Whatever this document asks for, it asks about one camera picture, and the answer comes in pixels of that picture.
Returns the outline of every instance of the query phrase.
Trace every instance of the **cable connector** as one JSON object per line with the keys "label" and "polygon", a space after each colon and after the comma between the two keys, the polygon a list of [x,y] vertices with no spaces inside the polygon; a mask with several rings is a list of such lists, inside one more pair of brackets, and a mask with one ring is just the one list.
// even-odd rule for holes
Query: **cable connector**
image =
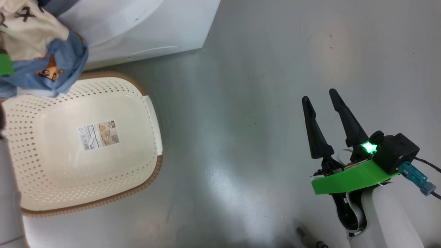
{"label": "cable connector", "polygon": [[410,162],[404,162],[398,169],[398,172],[403,175],[406,179],[418,186],[421,193],[428,196],[437,187],[432,183],[427,181],[427,177],[419,171]]}

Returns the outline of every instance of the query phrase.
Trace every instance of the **washing machine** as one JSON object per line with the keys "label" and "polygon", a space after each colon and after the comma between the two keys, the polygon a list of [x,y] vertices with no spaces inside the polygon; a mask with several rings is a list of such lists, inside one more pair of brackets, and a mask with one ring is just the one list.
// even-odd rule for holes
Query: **washing machine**
{"label": "washing machine", "polygon": [[220,0],[68,2],[57,18],[87,41],[88,70],[201,48]]}

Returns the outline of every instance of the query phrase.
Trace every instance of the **sticker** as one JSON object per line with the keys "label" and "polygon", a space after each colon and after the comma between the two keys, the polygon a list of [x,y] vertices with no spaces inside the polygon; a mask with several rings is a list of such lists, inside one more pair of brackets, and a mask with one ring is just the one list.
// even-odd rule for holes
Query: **sticker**
{"label": "sticker", "polygon": [[84,151],[95,150],[120,142],[114,120],[79,127],[78,135]]}

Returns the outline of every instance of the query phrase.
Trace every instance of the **green light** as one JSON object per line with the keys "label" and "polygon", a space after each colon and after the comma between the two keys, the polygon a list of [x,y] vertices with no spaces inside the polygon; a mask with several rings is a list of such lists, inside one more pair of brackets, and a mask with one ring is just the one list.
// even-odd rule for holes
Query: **green light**
{"label": "green light", "polygon": [[377,145],[373,145],[373,144],[371,144],[371,143],[369,143],[369,142],[365,143],[365,144],[363,145],[363,147],[364,147],[364,149],[365,149],[368,153],[370,153],[370,154],[372,154],[372,153],[374,153],[374,152],[377,151]]}

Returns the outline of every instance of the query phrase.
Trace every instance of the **brown woven rim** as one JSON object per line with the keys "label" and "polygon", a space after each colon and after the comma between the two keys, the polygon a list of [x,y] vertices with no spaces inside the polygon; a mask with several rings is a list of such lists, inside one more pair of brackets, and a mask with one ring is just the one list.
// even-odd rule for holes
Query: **brown woven rim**
{"label": "brown woven rim", "polygon": [[[116,78],[125,79],[125,80],[129,81],[130,83],[132,83],[139,90],[139,92],[141,92],[141,94],[143,96],[147,95],[146,90],[141,86],[140,83],[138,83],[136,80],[134,80],[133,78],[131,78],[125,74],[115,72],[115,71],[87,72],[87,73],[83,73],[81,75],[81,77],[79,78],[79,80],[92,79],[92,78],[103,78],[103,77],[116,77]],[[72,207],[58,208],[58,209],[53,209],[53,210],[33,211],[33,210],[26,209],[26,208],[22,208],[22,213],[23,213],[23,215],[28,216],[28,217],[41,218],[41,217],[48,217],[48,216],[55,216],[55,215],[79,212],[82,210],[91,209],[94,207],[102,206],[104,204],[115,202],[115,201],[120,200],[122,198],[128,197],[128,196],[133,195],[135,193],[138,193],[141,190],[145,189],[147,186],[149,186],[151,183],[153,183],[155,178],[158,176],[159,171],[161,170],[161,166],[162,166],[162,155],[159,155],[157,157],[156,166],[155,166],[155,169],[153,170],[152,175],[145,182],[143,182],[139,186],[136,186],[132,189],[126,190],[126,191],[121,192],[119,194],[112,195],[112,196],[103,198],[101,200],[96,200],[96,201],[93,201],[90,203],[80,204],[80,205],[76,205],[76,206],[72,206]]]}

